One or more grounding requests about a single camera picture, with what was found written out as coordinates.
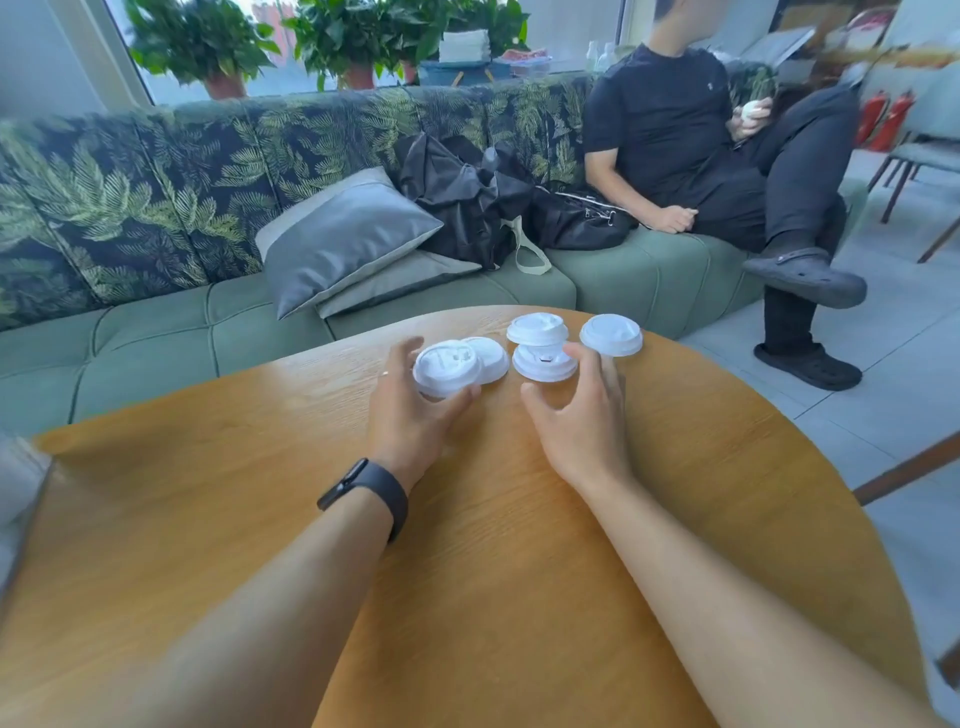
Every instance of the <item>wooden table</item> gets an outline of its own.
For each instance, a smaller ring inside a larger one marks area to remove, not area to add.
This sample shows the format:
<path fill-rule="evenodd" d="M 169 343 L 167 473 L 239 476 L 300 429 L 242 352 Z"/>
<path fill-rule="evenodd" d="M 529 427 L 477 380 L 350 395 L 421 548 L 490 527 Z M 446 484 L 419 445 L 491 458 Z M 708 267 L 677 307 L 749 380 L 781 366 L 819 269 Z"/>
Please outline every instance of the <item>wooden table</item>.
<path fill-rule="evenodd" d="M 58 465 L 0 632 L 0 724 L 62 716 L 287 545 L 364 454 L 391 344 L 490 334 L 523 306 L 422 316 L 51 432 Z M 586 314 L 557 311 L 575 337 Z M 619 360 L 637 472 L 684 523 L 925 699 L 910 613 L 836 471 L 764 398 L 653 334 Z M 511 371 L 414 493 L 317 725 L 707 726 Z M 550 385 L 568 400 L 575 379 Z"/>

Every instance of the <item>red fire extinguisher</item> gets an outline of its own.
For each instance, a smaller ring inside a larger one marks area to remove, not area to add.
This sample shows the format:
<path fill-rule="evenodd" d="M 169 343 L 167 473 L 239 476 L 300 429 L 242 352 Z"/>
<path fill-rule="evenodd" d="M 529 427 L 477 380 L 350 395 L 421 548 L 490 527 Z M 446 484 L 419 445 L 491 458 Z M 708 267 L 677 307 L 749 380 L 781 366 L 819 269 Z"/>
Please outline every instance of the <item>red fire extinguisher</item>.
<path fill-rule="evenodd" d="M 870 138 L 870 134 L 876 129 L 876 123 L 880 120 L 883 112 L 886 111 L 889 102 L 890 97 L 887 92 L 878 91 L 876 96 L 863 105 L 863 111 L 860 113 L 860 127 L 856 130 L 855 146 L 860 146 Z"/>
<path fill-rule="evenodd" d="M 894 142 L 897 140 L 897 134 L 900 133 L 900 127 L 906 120 L 906 113 L 914 105 L 917 98 L 913 91 L 907 91 L 890 107 L 890 113 L 886 120 L 880 125 L 880 131 L 876 133 L 873 140 L 868 145 L 868 149 L 874 152 L 889 152 L 893 149 Z"/>

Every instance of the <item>wall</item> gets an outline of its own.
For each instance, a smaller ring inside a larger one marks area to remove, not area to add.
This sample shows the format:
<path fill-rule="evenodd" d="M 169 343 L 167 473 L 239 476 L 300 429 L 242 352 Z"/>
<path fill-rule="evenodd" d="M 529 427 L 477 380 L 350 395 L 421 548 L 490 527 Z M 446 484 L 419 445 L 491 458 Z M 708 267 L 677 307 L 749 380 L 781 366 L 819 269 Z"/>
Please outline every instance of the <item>wall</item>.
<path fill-rule="evenodd" d="M 558 67 L 583 68 L 591 40 L 600 41 L 602 53 L 620 14 L 620 0 L 521 0 L 521 5 L 530 13 L 527 45 L 548 48 Z"/>
<path fill-rule="evenodd" d="M 0 115 L 106 110 L 48 0 L 7 0 L 0 43 Z"/>

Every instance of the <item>black smartwatch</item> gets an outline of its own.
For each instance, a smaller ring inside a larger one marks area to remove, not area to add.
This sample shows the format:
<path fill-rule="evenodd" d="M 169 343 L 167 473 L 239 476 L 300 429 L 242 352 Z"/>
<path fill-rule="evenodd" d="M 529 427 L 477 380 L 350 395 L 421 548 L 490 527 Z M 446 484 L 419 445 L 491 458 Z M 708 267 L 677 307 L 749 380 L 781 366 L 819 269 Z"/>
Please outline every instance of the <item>black smartwatch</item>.
<path fill-rule="evenodd" d="M 325 511 L 354 488 L 368 488 L 380 496 L 394 516 L 394 527 L 390 530 L 388 544 L 392 544 L 407 520 L 407 494 L 400 482 L 390 471 L 381 468 L 366 457 L 353 465 L 340 482 L 320 496 L 317 507 Z"/>

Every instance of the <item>left hand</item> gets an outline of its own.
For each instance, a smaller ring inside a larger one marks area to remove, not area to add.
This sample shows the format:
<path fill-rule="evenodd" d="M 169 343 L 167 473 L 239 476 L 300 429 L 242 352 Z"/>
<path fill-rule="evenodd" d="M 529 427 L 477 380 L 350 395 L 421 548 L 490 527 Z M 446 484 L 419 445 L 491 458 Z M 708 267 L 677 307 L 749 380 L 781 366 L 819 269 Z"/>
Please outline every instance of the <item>left hand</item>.
<path fill-rule="evenodd" d="M 427 401 L 417 389 L 411 366 L 422 336 L 390 349 L 370 397 L 368 457 L 400 482 L 407 495 L 444 450 L 450 426 L 480 394 L 473 385 L 446 400 Z"/>
<path fill-rule="evenodd" d="M 773 108 L 773 99 L 769 97 L 761 99 L 757 102 L 753 113 L 747 121 L 744 121 L 742 117 L 743 107 L 734 109 L 733 118 L 730 120 L 730 133 L 733 141 L 749 139 L 761 129 L 769 126 Z"/>

